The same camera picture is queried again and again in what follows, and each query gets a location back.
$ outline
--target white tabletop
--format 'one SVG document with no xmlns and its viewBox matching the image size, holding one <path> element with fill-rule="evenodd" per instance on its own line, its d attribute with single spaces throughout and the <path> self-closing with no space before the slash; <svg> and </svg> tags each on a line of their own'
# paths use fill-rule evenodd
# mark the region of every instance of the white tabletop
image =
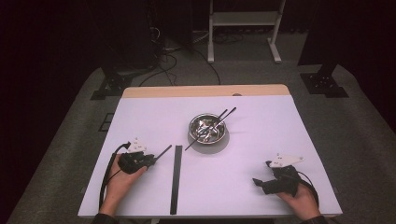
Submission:
<svg viewBox="0 0 396 224">
<path fill-rule="evenodd" d="M 229 137 L 217 153 L 198 143 L 183 150 L 177 214 L 170 215 L 175 146 L 187 147 L 188 126 L 202 113 L 236 111 L 226 120 Z M 117 213 L 120 217 L 283 217 L 292 211 L 275 195 L 265 195 L 252 177 L 272 180 L 265 161 L 277 153 L 302 156 L 294 167 L 317 189 L 324 216 L 342 214 L 329 178 L 290 95 L 121 98 L 92 173 L 78 215 L 98 212 L 99 191 L 108 160 L 135 138 L 146 154 L 173 147 L 136 182 Z"/>
</svg>

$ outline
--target hand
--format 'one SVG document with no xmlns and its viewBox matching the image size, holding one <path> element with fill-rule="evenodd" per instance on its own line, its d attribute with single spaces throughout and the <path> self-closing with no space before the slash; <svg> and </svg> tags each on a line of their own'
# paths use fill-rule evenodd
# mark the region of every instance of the hand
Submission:
<svg viewBox="0 0 396 224">
<path fill-rule="evenodd" d="M 116 156 L 116 159 L 111 166 L 108 177 L 114 176 L 107 183 L 106 197 L 99 209 L 99 213 L 106 214 L 111 217 L 114 217 L 116 214 L 119 203 L 128 192 L 132 184 L 148 169 L 146 166 L 144 166 L 135 173 L 128 175 L 120 170 L 119 159 L 120 154 Z"/>
<path fill-rule="evenodd" d="M 314 195 L 303 184 L 299 184 L 295 197 L 285 192 L 278 193 L 277 196 L 285 201 L 293 209 L 294 214 L 302 221 L 320 216 Z"/>
</svg>

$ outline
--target table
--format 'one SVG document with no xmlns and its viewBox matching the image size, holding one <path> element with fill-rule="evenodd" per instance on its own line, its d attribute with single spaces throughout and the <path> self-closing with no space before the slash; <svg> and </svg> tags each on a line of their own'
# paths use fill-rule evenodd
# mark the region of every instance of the table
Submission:
<svg viewBox="0 0 396 224">
<path fill-rule="evenodd" d="M 78 215 L 98 211 L 101 181 L 111 153 L 135 137 L 147 154 L 189 144 L 188 125 L 202 113 L 236 111 L 227 118 L 228 138 L 211 153 L 195 144 L 183 150 L 177 214 L 170 215 L 175 151 L 169 150 L 133 186 L 117 213 L 132 218 L 285 217 L 288 206 L 265 195 L 252 177 L 271 180 L 265 161 L 276 153 L 303 156 L 295 168 L 314 183 L 324 216 L 342 214 L 288 88 L 284 85 L 128 88 L 120 99 Z"/>
<path fill-rule="evenodd" d="M 281 0 L 278 11 L 259 12 L 214 12 L 213 0 L 210 0 L 209 7 L 209 40 L 207 43 L 207 61 L 215 61 L 213 49 L 213 28 L 216 26 L 249 26 L 249 25 L 274 25 L 274 31 L 270 38 L 267 38 L 268 45 L 274 57 L 275 63 L 282 63 L 275 41 L 279 25 L 282 20 L 283 9 L 286 0 Z"/>
</svg>

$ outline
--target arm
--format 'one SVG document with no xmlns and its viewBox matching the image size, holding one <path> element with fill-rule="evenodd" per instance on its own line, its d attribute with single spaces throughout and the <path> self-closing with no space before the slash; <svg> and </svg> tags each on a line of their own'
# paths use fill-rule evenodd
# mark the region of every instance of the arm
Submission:
<svg viewBox="0 0 396 224">
<path fill-rule="evenodd" d="M 294 214 L 303 221 L 302 224 L 326 224 L 327 221 L 320 214 L 317 202 L 309 188 L 299 184 L 295 197 L 281 192 L 277 196 L 285 201 L 294 211 Z"/>
<path fill-rule="evenodd" d="M 118 205 L 129 191 L 132 184 L 147 170 L 147 167 L 142 167 L 135 173 L 128 175 L 120 170 L 118 164 L 119 159 L 120 155 L 117 155 L 111 166 L 109 177 L 114 176 L 107 183 L 105 200 L 99 209 L 99 214 L 95 216 L 92 224 L 118 223 L 115 219 Z"/>
</svg>

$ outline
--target black strip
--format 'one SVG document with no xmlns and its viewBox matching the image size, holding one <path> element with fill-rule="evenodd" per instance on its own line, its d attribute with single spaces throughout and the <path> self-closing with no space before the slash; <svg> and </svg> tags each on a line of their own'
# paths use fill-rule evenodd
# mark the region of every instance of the black strip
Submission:
<svg viewBox="0 0 396 224">
<path fill-rule="evenodd" d="M 172 198 L 171 198 L 171 215 L 175 215 L 177 212 L 178 184 L 180 180 L 181 154 L 183 152 L 182 149 L 183 146 L 176 146 L 176 150 L 175 150 L 174 177 L 172 183 Z"/>
</svg>

